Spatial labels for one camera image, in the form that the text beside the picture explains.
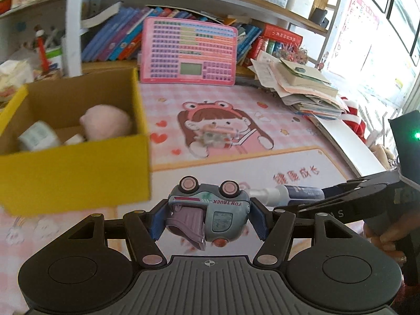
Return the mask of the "person's hand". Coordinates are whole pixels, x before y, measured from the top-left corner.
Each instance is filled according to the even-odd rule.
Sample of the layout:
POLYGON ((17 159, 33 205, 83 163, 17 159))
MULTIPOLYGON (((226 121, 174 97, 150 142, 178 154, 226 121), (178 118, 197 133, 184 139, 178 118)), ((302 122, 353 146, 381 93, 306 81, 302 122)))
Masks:
POLYGON ((410 232, 419 228, 419 219, 419 211, 406 213, 381 235, 376 235, 374 231, 364 223, 364 237, 402 267, 407 262, 407 257, 402 251, 397 250, 396 241, 401 240, 410 232))

